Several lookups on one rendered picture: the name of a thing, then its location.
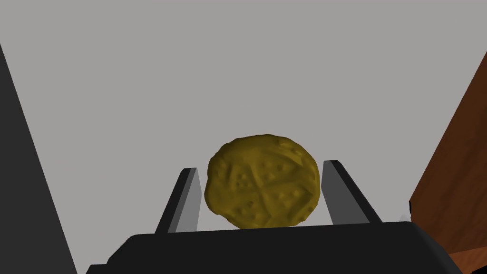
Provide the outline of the round yellow-brown flat bread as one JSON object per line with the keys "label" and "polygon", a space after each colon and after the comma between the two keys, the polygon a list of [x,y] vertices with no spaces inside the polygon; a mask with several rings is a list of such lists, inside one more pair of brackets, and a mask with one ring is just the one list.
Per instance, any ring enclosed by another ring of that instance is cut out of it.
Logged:
{"label": "round yellow-brown flat bread", "polygon": [[316,160],[302,145],[270,134],[237,138],[208,163],[208,209],[240,229],[304,222],[320,199]]}

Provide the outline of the brown wooden cabinet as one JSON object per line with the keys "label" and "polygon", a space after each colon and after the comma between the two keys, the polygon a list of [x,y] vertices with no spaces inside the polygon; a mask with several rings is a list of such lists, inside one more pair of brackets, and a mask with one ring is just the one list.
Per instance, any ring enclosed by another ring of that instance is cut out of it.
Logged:
{"label": "brown wooden cabinet", "polygon": [[412,222],[462,274],[487,274],[487,53],[410,203]]}

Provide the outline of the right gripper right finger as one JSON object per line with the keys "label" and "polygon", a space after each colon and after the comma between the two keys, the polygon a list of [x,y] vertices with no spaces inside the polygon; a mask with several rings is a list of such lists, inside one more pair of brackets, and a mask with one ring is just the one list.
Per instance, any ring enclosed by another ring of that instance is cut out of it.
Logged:
{"label": "right gripper right finger", "polygon": [[344,165],[338,160],[323,162],[321,192],[334,225],[382,222]]}

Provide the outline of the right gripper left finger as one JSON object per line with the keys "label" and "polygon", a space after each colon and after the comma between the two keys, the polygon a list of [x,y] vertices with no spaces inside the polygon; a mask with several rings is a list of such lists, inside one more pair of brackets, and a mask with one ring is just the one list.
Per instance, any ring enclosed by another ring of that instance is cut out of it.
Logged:
{"label": "right gripper left finger", "polygon": [[184,168],[179,174],[155,233],[195,232],[201,200],[202,189],[197,168]]}

